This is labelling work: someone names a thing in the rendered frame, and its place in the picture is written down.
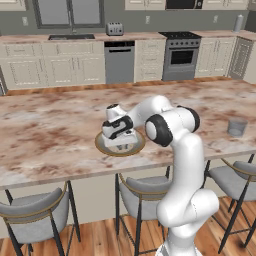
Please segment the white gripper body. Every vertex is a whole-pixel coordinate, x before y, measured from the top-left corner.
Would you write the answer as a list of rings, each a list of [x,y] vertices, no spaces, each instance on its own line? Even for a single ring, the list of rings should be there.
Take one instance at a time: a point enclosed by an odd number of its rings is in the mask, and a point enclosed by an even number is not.
[[[107,138],[105,135],[102,135],[104,145],[106,147],[113,147],[125,144],[133,144],[138,141],[136,132],[134,129],[128,130],[120,135],[118,135],[115,139]]]

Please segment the grey stool with black legs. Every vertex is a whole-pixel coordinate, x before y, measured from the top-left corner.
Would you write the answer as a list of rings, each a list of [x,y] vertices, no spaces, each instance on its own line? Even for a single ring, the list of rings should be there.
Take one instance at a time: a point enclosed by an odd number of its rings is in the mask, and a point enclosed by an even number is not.
[[[64,188],[53,192],[13,198],[5,190],[9,204],[0,202],[0,216],[7,227],[16,256],[23,256],[22,246],[28,247],[28,256],[33,252],[34,243],[53,238],[59,256],[68,256],[72,235],[68,240],[67,251],[64,251],[60,233],[67,225],[69,212],[72,212],[72,232],[76,232],[78,241],[81,234],[71,181],[64,183]]]
[[[256,165],[252,163],[253,158],[254,155],[251,155],[247,162],[235,161],[233,164],[230,164],[227,160],[223,159],[225,165],[215,168],[210,167],[210,160],[207,161],[204,178],[212,178],[219,188],[231,198],[228,211],[231,211],[232,207],[235,206],[227,227],[224,227],[220,221],[214,217],[214,220],[225,231],[218,253],[221,253],[230,235],[248,231],[249,234],[243,245],[243,247],[246,247],[256,231],[256,218],[254,219],[253,224],[250,224],[242,209],[242,204],[244,202],[256,201]],[[239,212],[242,213],[248,228],[233,231],[232,228]]]
[[[166,195],[171,185],[170,167],[162,176],[146,177],[133,179],[124,178],[121,173],[115,174],[115,230],[119,235],[120,225],[123,225],[128,238],[134,247],[134,256],[156,252],[157,249],[141,251],[141,227],[143,221],[156,220],[156,206],[160,200]],[[136,219],[136,235],[128,230],[123,216],[120,214],[120,200],[127,210],[128,216]]]

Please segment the grey dishwasher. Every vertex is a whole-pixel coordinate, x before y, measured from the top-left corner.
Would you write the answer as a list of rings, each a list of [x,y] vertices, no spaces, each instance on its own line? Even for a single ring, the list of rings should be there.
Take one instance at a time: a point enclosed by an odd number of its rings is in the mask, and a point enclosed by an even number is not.
[[[128,83],[134,80],[134,50],[134,41],[104,43],[107,84]]]

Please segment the cream lower drawer stack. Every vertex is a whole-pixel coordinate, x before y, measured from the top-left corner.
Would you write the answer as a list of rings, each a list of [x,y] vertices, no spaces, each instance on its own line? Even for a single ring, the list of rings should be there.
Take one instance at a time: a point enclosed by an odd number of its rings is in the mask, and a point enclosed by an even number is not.
[[[165,44],[165,40],[135,41],[135,82],[162,79]]]

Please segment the cream lower cupboard run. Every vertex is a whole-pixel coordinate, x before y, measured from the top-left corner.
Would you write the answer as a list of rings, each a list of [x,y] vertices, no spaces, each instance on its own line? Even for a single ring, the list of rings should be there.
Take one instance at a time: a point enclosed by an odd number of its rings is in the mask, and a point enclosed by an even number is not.
[[[0,66],[9,90],[105,83],[100,41],[1,43]]]
[[[203,38],[195,77],[224,76],[242,80],[254,42],[242,37]]]

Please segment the grey oven with black hob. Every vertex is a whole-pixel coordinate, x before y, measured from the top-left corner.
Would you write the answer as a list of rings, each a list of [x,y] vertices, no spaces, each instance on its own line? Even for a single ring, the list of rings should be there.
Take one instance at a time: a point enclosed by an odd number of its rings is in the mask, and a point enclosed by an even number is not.
[[[192,32],[161,32],[167,38],[162,80],[192,80],[201,37]]]

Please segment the silver toaster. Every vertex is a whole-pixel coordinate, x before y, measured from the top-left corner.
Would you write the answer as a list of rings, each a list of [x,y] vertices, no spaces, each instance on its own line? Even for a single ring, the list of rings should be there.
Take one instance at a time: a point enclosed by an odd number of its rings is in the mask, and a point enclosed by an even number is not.
[[[120,22],[109,22],[106,25],[106,34],[108,36],[122,36],[124,34],[123,24]]]

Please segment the dark kitchen sink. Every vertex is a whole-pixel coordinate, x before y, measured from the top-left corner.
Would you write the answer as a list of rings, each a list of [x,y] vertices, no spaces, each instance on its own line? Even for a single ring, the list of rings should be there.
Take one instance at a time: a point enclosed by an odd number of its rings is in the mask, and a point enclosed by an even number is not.
[[[48,40],[87,40],[95,39],[93,34],[76,34],[76,35],[50,35]]]

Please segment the grey framed window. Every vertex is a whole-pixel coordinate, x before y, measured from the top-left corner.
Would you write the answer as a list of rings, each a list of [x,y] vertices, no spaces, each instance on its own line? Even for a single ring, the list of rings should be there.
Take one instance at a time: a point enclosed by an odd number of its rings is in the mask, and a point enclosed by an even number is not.
[[[39,28],[101,28],[103,0],[32,0]]]

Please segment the cream upper cupboard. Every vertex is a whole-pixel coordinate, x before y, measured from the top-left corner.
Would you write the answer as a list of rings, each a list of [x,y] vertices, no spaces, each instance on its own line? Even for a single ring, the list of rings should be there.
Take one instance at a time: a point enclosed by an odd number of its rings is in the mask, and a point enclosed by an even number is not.
[[[0,11],[25,11],[25,0],[0,0]]]
[[[164,10],[166,0],[125,0],[126,10]]]
[[[203,10],[246,10],[249,0],[203,0]]]

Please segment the black microwave oven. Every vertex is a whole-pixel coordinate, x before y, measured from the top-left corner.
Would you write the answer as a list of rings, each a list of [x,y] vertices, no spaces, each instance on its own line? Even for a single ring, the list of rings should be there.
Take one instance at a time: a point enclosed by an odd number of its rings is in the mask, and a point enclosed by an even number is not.
[[[203,0],[166,0],[167,10],[201,9]]]

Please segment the white paper towel roll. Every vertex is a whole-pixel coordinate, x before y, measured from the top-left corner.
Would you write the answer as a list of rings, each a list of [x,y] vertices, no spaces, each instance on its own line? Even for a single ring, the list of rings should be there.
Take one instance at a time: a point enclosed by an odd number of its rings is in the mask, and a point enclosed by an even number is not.
[[[234,28],[233,28],[234,33],[239,33],[240,32],[240,30],[242,28],[243,20],[244,20],[244,16],[242,14],[239,14],[237,16],[235,24],[234,24]]]

